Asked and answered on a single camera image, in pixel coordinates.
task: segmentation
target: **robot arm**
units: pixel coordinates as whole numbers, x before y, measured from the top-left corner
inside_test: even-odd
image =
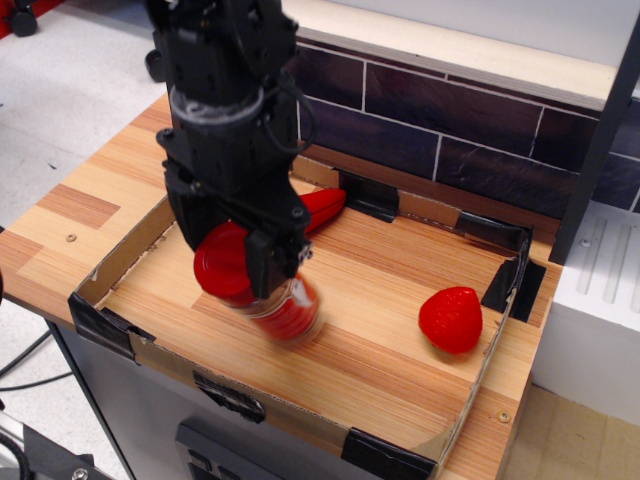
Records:
[[[157,138],[178,224],[193,250],[229,219],[246,229],[252,292],[268,298],[310,246],[288,179],[297,103],[311,109],[283,70],[298,26],[278,0],[146,3],[169,89],[173,128]]]

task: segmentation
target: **cardboard tray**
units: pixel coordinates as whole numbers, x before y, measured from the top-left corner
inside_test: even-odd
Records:
[[[340,181],[313,162],[297,166],[315,183]],[[512,305],[528,315],[537,287],[527,279],[540,271],[528,260],[529,229],[415,195],[402,201],[412,218],[386,223],[347,208],[313,235],[302,272],[321,295],[325,326],[307,345],[273,344],[202,292],[166,200],[71,296],[77,331],[380,478],[435,478]],[[487,306],[478,346],[450,355],[429,344],[417,318],[426,299],[456,285]]]

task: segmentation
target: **gray floor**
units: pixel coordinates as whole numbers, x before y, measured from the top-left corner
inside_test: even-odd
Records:
[[[144,67],[151,26],[137,0],[67,0],[27,38],[0,40],[0,225],[8,227],[163,92]],[[46,330],[3,301],[0,367]],[[52,339],[0,381],[68,371]],[[6,412],[120,480],[126,474],[73,377],[0,393]]]

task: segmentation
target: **black tape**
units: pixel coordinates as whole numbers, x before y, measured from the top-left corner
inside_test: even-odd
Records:
[[[536,301],[542,279],[546,273],[547,269],[545,267],[537,265],[532,261],[527,263],[524,277],[522,278],[516,298],[513,301],[513,307],[511,307],[511,318],[525,323],[529,321],[531,309]]]
[[[507,297],[515,288],[517,293],[510,316],[527,322],[547,269],[529,259],[533,228],[523,228],[522,231],[526,236],[520,245],[518,255],[500,266],[481,303],[487,308],[504,313],[507,308]]]
[[[387,223],[398,214],[398,190],[364,177],[340,171],[340,188],[347,192],[346,205]]]
[[[496,272],[493,281],[482,297],[482,305],[496,312],[504,313],[507,308],[507,297],[514,287],[514,281],[518,273],[519,258],[507,260]]]
[[[426,480],[436,462],[352,428],[342,449],[342,459],[383,480]]]
[[[193,379],[196,382],[196,386],[219,406],[239,413],[242,418],[254,423],[260,423],[264,420],[264,407],[255,398],[212,382],[196,372],[193,372]]]
[[[135,362],[135,354],[131,348],[129,332],[150,341],[155,340],[153,335],[136,327],[115,312],[109,309],[96,310],[75,292],[69,297],[69,308],[78,335],[131,361]]]
[[[461,234],[472,235],[485,242],[516,252],[519,252],[522,248],[530,230],[469,212],[460,214],[454,228]]]

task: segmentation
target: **red lid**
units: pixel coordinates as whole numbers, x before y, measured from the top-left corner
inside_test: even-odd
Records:
[[[309,233],[342,210],[346,193],[328,189],[301,198],[312,216],[306,230]],[[246,236],[247,231],[237,223],[223,223],[198,245],[193,261],[193,271],[202,289],[234,307],[244,307],[256,300],[247,270]]]
[[[193,270],[202,289],[232,306],[255,301],[247,271],[247,231],[233,222],[214,228],[196,250]]]

